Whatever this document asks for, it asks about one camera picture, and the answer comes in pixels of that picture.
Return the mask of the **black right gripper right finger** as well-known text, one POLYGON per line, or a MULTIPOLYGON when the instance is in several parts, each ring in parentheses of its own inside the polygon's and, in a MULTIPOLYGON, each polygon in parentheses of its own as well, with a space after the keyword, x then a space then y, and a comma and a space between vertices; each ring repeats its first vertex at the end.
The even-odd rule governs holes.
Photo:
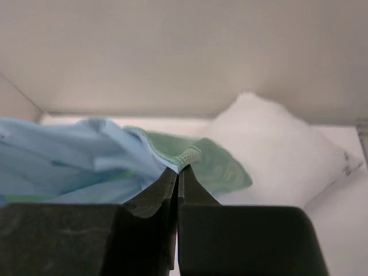
POLYGON ((327 275, 312 222, 290 206, 224 206, 185 167, 178 182, 181 275, 327 275))

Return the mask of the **light blue green pillowcase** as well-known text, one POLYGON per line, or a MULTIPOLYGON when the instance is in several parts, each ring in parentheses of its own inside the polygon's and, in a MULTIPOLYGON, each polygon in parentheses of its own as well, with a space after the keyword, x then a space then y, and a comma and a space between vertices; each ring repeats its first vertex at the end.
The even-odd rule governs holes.
POLYGON ((1 204, 122 204, 169 168, 191 166, 218 198, 252 185, 228 150, 207 138, 150 132, 106 119, 40 125, 1 119, 1 204))

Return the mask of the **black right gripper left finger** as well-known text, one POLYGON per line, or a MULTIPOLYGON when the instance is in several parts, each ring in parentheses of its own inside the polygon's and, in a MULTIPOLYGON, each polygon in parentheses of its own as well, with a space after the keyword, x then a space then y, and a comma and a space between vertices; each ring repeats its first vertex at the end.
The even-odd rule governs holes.
POLYGON ((2 275, 169 275, 175 255, 176 175, 124 204, 7 204, 2 275))

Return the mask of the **white pillow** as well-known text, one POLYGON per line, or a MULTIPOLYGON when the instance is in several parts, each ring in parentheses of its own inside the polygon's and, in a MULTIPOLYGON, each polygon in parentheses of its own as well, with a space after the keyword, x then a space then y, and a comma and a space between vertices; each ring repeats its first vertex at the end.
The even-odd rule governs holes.
POLYGON ((251 177, 250 187, 218 195, 227 205, 302 207, 363 165, 282 105, 250 92, 200 135, 225 148, 251 177))

